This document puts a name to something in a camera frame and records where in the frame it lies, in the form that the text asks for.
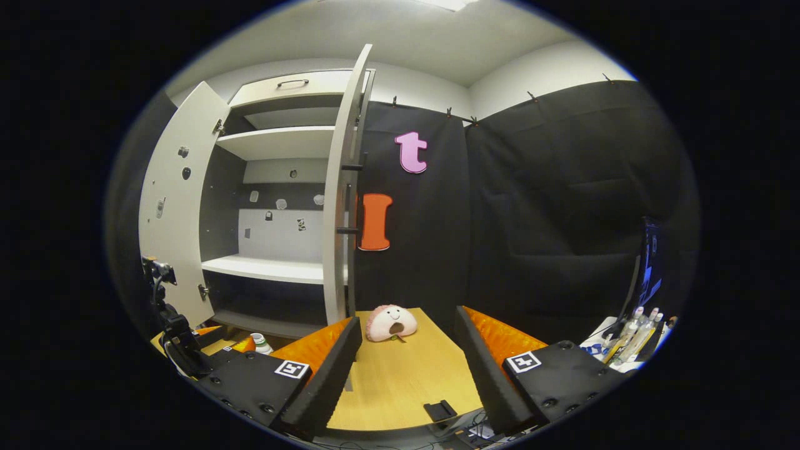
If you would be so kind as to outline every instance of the open cabinet door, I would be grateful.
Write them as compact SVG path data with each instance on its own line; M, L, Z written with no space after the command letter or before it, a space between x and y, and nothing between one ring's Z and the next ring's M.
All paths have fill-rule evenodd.
M355 175L342 173L342 164L352 164L356 139L356 118L361 108L361 88L364 86L366 61L372 44L366 44L353 67L336 116L334 136L330 143L328 171L325 177L325 206L322 209L322 286L325 292L325 313L328 324L345 318L344 270L347 261L346 235L337 228L347 227L346 202L350 197L348 184L354 189Z
M178 285L165 283L165 301L191 327L214 314L208 295L198 288L206 284L200 266L200 197L219 136L216 125L228 113L230 107L210 86L198 84L156 143L139 202L142 255L174 268Z

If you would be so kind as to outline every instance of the hinge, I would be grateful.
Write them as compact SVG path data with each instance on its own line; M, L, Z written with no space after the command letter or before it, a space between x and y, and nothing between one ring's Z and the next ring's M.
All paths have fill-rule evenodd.
M205 301L208 297L208 287L198 284L198 291L200 291L200 298Z
M216 133L217 131L219 131L219 135L221 136L225 135L225 126L222 125L222 119L219 119L217 121L217 124L214 125L214 133Z

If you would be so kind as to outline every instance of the computer screen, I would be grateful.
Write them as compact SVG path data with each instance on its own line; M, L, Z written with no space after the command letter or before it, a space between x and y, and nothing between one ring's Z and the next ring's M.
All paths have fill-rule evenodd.
M661 226L652 218L644 217L645 238L642 243L642 259L639 267L638 302L634 306L644 306L661 287L663 262L663 240L660 236Z

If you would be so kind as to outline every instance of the black fabric backdrop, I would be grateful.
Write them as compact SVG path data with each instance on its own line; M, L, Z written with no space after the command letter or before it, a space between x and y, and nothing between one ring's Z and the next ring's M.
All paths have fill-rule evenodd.
M420 174L400 165L394 138L416 131L427 141ZM362 137L367 153L358 176L359 204L364 194L389 195L385 251L356 250L356 308L371 310L395 303L422 307L453 336L456 305L466 297L470 260L470 204L467 157L461 119L432 110L371 102ZM359 211L363 227L363 211Z
M666 251L648 307L679 314L698 252L698 194L678 136L639 83L543 95L468 127L466 142L467 306L547 343L580 343L619 313L649 215Z

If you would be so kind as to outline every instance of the pink plush toy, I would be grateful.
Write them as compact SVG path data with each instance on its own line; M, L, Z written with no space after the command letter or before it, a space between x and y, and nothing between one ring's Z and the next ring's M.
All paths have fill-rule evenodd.
M366 338L373 342L387 340L393 335L408 336L417 331L417 320L411 312L397 305L376 307L366 321Z

